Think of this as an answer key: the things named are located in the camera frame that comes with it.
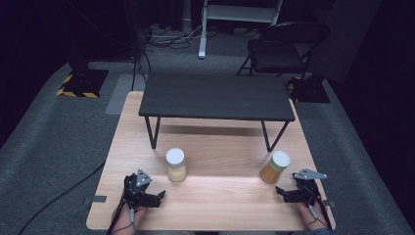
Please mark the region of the white metal stand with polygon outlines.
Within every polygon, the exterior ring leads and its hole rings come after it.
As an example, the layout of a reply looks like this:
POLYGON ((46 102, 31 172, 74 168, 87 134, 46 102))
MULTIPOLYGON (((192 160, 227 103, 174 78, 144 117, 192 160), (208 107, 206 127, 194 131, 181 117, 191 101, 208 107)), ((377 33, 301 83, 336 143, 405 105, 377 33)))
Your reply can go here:
POLYGON ((249 23, 276 24, 284 0, 276 0, 276 5, 270 8, 229 6, 210 4, 204 1, 202 9, 202 32, 198 58, 203 60, 207 55, 208 20, 236 21, 249 23))

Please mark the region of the black base with yellow stripes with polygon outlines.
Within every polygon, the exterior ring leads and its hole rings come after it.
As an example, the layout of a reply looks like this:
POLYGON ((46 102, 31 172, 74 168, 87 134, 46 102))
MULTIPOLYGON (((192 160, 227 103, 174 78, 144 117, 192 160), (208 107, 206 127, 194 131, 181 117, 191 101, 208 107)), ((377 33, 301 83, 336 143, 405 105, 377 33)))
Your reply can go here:
POLYGON ((56 95, 99 98, 108 73, 107 70, 89 70, 85 73, 72 71, 65 78, 56 95))

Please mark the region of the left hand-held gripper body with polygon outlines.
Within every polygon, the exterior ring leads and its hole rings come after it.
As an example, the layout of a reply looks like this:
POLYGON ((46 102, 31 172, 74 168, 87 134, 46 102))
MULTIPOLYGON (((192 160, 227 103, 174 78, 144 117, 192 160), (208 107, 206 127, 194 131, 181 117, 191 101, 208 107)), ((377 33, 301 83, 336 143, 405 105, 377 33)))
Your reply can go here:
POLYGON ((131 209, 152 206, 151 195, 146 193, 151 181, 142 168, 124 178, 123 199, 131 209))

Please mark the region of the orange jar with green band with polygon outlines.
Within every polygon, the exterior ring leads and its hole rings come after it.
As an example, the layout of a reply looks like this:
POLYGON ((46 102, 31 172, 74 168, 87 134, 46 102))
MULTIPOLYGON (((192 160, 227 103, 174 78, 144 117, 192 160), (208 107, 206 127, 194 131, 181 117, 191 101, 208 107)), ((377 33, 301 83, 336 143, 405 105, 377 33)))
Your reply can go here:
POLYGON ((259 175, 268 184, 275 184, 281 177, 282 172, 290 165, 290 156, 283 151, 276 151, 268 163, 262 168, 259 175))

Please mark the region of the person's right hand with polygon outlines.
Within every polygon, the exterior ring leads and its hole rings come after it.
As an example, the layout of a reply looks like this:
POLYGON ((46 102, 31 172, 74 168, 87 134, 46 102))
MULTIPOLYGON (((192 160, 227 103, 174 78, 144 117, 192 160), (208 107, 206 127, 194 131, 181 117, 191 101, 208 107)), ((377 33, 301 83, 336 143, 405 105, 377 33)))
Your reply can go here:
POLYGON ((296 203, 296 208, 300 212, 303 223, 308 231, 327 227, 327 222, 325 221, 320 206, 317 203, 315 203, 312 208, 304 203, 296 203))

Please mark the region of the grey tape strip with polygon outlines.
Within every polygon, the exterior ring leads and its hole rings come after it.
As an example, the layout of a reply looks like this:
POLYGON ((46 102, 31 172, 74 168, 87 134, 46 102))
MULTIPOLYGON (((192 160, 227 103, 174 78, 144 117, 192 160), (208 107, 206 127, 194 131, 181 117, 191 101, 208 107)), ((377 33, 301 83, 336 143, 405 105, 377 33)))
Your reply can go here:
POLYGON ((94 195, 91 197, 86 197, 83 201, 83 204, 91 205, 92 203, 105 203, 106 200, 107 200, 107 196, 94 195))

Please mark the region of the person's left hand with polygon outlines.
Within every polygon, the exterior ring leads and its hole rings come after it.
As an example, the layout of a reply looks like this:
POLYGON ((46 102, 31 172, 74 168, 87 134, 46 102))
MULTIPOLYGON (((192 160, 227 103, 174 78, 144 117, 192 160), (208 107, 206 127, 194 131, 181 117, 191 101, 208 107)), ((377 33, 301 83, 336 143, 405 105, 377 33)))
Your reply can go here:
POLYGON ((145 207, 131 209, 128 205, 124 205, 119 213, 113 231, 129 226, 134 227, 137 231, 148 210, 149 209, 145 207))

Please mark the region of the black stand base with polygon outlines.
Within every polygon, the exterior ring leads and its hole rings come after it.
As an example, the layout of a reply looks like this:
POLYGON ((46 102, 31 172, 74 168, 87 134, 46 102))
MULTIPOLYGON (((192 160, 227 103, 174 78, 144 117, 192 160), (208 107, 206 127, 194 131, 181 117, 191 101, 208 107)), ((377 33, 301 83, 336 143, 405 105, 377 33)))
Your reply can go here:
POLYGON ((330 99, 323 86, 325 78, 320 75, 311 75, 301 79, 291 77, 288 80, 288 89, 295 103, 329 103, 330 99))

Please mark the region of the pale jar with white lid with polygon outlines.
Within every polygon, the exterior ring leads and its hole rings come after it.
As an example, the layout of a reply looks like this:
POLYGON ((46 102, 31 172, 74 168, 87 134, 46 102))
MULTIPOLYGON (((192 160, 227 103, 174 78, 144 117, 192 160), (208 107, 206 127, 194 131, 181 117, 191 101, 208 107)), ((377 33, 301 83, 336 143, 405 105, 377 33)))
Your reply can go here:
POLYGON ((173 182, 180 182, 187 176, 185 154, 179 148, 172 148, 165 155, 167 161, 167 176, 173 182))

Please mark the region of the black low shelf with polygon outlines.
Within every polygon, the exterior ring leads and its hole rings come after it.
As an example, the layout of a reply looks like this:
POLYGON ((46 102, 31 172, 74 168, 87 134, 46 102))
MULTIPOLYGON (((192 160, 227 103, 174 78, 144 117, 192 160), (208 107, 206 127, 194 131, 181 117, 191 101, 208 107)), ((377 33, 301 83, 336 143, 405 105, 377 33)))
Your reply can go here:
POLYGON ((268 76, 242 77, 152 73, 138 115, 145 119, 150 145, 157 146, 162 118, 208 118, 281 121, 282 130, 296 120, 283 82, 268 76))

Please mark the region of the black folding chair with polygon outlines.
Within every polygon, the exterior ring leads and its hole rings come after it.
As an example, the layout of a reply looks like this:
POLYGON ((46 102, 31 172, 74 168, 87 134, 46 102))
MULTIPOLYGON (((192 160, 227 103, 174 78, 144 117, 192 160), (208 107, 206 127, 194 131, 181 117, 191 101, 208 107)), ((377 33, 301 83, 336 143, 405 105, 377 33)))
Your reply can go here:
POLYGON ((248 56, 237 71, 300 74, 304 76, 311 57, 330 34, 324 23, 288 22, 266 28, 247 43, 248 56))

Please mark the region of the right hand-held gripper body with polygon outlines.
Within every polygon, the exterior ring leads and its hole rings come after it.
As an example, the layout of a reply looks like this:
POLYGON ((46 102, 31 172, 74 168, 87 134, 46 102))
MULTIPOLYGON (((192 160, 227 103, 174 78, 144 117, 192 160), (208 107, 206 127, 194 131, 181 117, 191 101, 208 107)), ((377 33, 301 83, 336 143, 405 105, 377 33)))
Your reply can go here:
POLYGON ((296 202, 307 203, 313 206, 320 196, 316 179, 326 179, 327 177, 326 173, 320 173, 308 168, 303 168, 299 172, 294 173, 293 178, 298 187, 296 202))

